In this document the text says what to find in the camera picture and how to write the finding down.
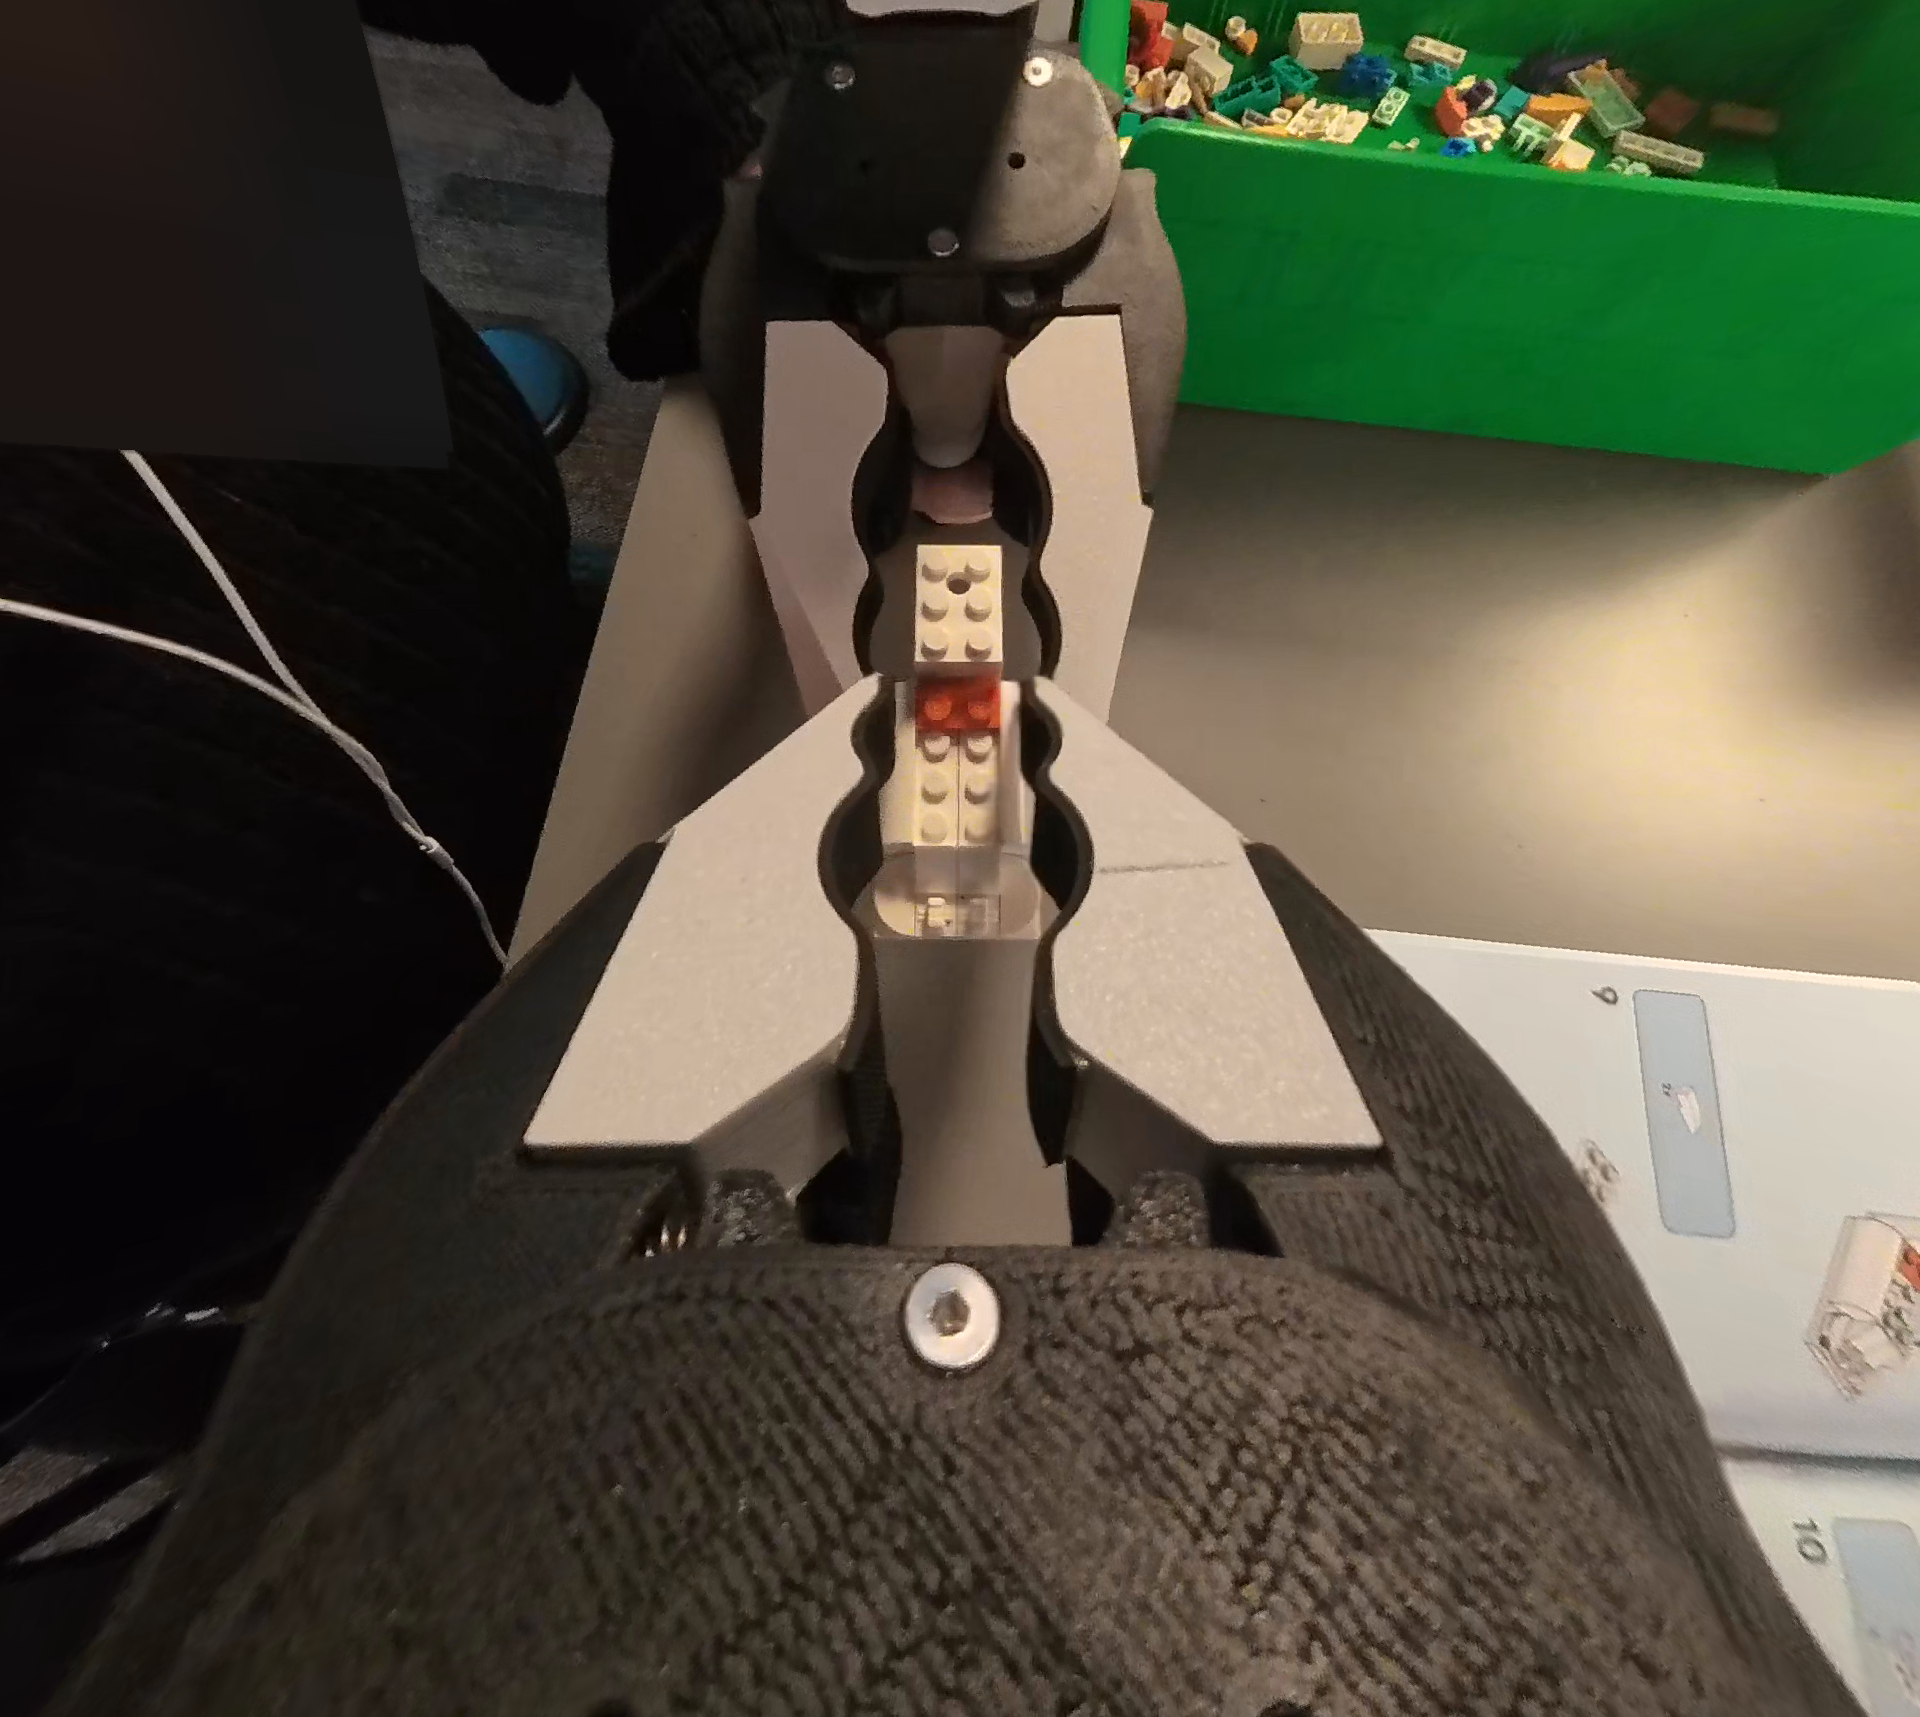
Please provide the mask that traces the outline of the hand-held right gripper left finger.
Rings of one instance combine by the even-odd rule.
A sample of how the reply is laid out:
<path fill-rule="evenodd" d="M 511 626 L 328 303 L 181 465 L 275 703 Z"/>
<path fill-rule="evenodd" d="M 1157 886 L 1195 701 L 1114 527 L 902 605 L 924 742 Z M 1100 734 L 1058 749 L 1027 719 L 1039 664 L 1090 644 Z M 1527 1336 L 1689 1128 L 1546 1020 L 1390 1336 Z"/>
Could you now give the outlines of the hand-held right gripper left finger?
<path fill-rule="evenodd" d="M 846 1147 L 858 937 L 825 881 L 863 791 L 864 677 L 683 819 L 523 1134 L 536 1161 L 678 1161 L 798 1194 Z"/>

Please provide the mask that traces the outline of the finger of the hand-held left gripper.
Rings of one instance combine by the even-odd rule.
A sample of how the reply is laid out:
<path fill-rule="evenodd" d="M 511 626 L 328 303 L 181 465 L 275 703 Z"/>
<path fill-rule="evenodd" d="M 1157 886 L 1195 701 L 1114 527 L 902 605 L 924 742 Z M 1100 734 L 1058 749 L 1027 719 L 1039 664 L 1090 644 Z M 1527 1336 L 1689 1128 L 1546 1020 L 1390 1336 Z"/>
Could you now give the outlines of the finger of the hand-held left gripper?
<path fill-rule="evenodd" d="M 1053 318 L 1009 362 L 1002 398 L 1031 481 L 1020 597 L 1039 671 L 1109 719 L 1152 526 L 1122 316 Z"/>
<path fill-rule="evenodd" d="M 861 680 L 854 619 L 870 559 L 854 479 L 888 407 L 884 363 L 841 324 L 768 322 L 755 544 L 804 706 Z"/>

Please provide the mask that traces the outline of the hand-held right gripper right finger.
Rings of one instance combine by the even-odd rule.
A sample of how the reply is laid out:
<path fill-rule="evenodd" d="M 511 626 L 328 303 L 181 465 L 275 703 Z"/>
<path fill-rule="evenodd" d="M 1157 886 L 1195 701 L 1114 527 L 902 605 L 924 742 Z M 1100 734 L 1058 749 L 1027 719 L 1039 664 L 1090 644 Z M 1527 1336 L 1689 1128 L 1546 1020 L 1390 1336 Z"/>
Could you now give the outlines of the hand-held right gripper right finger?
<path fill-rule="evenodd" d="M 1236 824 L 1051 677 L 1022 689 L 1053 916 L 1043 1147 L 1113 1203 L 1145 1177 L 1366 1164 L 1382 1132 Z"/>

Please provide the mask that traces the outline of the white lego brick model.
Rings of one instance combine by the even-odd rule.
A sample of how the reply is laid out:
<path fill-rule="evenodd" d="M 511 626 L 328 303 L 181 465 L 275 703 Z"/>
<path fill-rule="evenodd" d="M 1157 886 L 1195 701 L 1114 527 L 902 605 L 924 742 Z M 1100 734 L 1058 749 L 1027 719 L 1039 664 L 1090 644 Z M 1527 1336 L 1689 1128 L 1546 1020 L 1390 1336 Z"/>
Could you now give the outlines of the white lego brick model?
<path fill-rule="evenodd" d="M 881 944 L 1032 942 L 1053 904 L 1002 549 L 922 541 L 905 597 L 905 659 L 863 724 L 876 869 L 861 914 Z"/>

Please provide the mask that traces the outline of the green plastic bin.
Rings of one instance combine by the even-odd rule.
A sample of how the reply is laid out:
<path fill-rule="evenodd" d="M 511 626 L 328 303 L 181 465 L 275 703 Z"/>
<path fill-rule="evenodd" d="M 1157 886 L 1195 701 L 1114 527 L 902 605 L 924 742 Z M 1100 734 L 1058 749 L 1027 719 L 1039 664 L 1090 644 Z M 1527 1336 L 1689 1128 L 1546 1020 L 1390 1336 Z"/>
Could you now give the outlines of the green plastic bin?
<path fill-rule="evenodd" d="M 1917 0 L 1154 0 L 1351 11 L 1512 83 L 1590 49 L 1697 99 L 1698 176 L 1444 160 L 1433 99 L 1352 143 L 1141 125 L 1189 308 L 1182 396 L 1833 474 L 1917 437 Z M 1132 0 L 1082 1 L 1117 75 Z"/>

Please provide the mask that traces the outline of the pile of lego pieces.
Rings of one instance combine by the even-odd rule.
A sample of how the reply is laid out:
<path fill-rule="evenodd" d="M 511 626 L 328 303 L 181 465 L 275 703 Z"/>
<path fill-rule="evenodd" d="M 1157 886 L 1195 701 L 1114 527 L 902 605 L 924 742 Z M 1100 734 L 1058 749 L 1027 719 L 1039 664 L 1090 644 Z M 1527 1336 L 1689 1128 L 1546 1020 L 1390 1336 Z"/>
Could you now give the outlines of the pile of lego pieces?
<path fill-rule="evenodd" d="M 1713 148 L 1771 143 L 1782 129 L 1773 106 L 1644 87 L 1602 52 L 1540 49 L 1489 71 L 1431 32 L 1378 47 L 1356 11 L 1301 11 L 1266 46 L 1239 14 L 1210 25 L 1176 17 L 1164 0 L 1127 7 L 1122 153 L 1152 125 L 1182 125 L 1392 158 L 1697 178 Z"/>

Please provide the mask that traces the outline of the blue round object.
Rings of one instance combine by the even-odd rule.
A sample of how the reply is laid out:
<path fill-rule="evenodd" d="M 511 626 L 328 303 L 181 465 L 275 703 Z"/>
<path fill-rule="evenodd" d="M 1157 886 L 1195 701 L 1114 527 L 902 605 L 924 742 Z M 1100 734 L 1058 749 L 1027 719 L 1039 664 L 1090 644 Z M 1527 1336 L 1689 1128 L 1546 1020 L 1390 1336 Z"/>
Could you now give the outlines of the blue round object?
<path fill-rule="evenodd" d="M 479 338 L 517 385 L 551 451 L 563 454 L 593 406 L 585 363 L 551 332 L 527 322 L 490 322 Z"/>

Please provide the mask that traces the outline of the open instruction booklet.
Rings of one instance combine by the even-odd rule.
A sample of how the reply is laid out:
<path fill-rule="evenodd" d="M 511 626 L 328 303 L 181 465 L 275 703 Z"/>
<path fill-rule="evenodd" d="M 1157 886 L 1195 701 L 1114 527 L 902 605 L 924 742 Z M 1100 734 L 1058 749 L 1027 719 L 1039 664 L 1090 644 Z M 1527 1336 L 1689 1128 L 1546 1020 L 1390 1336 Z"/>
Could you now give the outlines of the open instruction booklet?
<path fill-rule="evenodd" d="M 1377 930 L 1611 1218 L 1791 1607 L 1917 1713 L 1915 982 Z"/>

